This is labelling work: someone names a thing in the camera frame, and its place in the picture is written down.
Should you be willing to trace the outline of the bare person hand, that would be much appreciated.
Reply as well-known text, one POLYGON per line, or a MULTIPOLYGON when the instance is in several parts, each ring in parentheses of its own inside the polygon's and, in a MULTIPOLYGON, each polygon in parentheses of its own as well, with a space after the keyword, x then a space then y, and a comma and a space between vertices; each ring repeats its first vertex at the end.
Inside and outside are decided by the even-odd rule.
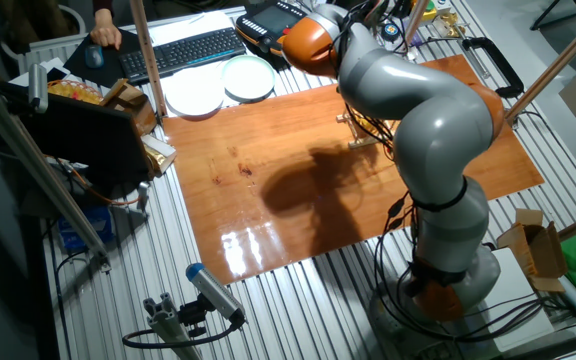
POLYGON ((122 34, 113 23, 112 13, 102 8, 94 13, 95 27, 90 32, 90 38, 96 45, 113 47, 119 50, 122 43, 122 34))

